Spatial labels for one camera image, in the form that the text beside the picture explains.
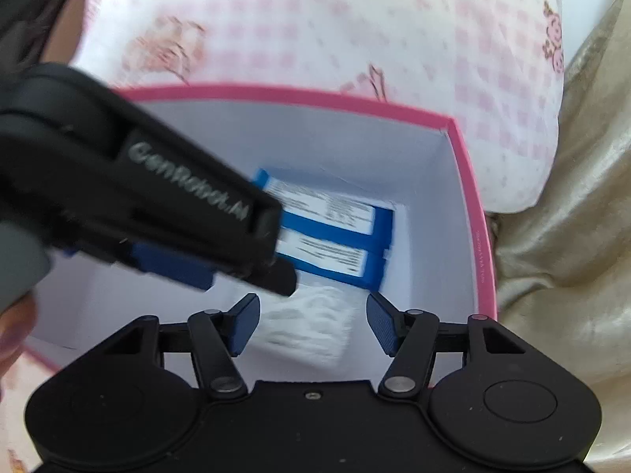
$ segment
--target pink floral pattern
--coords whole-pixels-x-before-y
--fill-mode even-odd
[[[99,15],[102,0],[85,0],[84,27],[87,30]]]
[[[552,69],[557,74],[563,74],[563,32],[560,16],[552,10],[550,4],[543,3],[543,15],[548,21],[546,35],[548,38],[543,44],[543,55],[546,60],[551,59]]]
[[[342,85],[340,92],[355,96],[372,96],[378,101],[387,102],[386,77],[383,69],[368,64],[368,73],[359,73],[355,81]]]
[[[11,473],[28,473],[28,469],[13,450],[9,450],[9,465]]]
[[[206,30],[193,21],[174,16],[159,17],[146,33],[131,41],[122,59],[128,84],[139,83],[144,74],[169,72],[188,83],[204,56]]]

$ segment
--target pink patterned fabric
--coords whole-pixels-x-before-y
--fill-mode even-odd
[[[558,0],[90,0],[76,65],[120,88],[342,91],[455,116],[485,210],[534,204],[556,150]]]
[[[0,380],[0,472],[28,473],[41,464],[24,426],[24,409],[53,370],[30,353],[23,353]]]

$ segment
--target pink box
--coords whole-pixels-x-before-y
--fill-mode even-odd
[[[454,119],[286,88],[147,88],[124,96],[247,177],[273,166],[285,181],[387,202],[395,210],[394,241],[382,293],[400,309],[426,309],[444,322],[465,322],[472,313],[496,317],[484,212]],[[199,292],[87,257],[59,256],[56,263],[40,284],[35,335],[77,354],[140,315],[182,322],[202,309],[236,302],[233,282],[223,276]],[[357,320],[343,370],[327,378],[251,347],[239,357],[239,368],[248,383],[378,380],[390,359],[365,313]],[[434,380],[459,366],[460,357],[439,358]],[[173,367],[192,378],[185,368],[190,366]]]

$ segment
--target blue gripper pad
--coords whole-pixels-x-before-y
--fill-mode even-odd
[[[248,293],[226,315],[234,318],[232,331],[228,336],[228,350],[230,355],[237,357],[259,325],[261,301],[254,293]]]
[[[182,282],[201,290],[209,289],[215,280],[215,270],[203,261],[149,243],[135,243],[131,255],[138,269]]]
[[[381,348],[393,358],[399,350],[399,338],[396,333],[394,318],[372,294],[368,295],[366,299],[366,317]]]

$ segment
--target screw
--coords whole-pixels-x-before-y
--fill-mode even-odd
[[[384,386],[392,393],[408,393],[416,387],[416,382],[410,377],[396,376],[386,379]]]
[[[242,380],[235,377],[217,377],[210,382],[210,387],[217,393],[234,393],[240,390],[242,386]]]

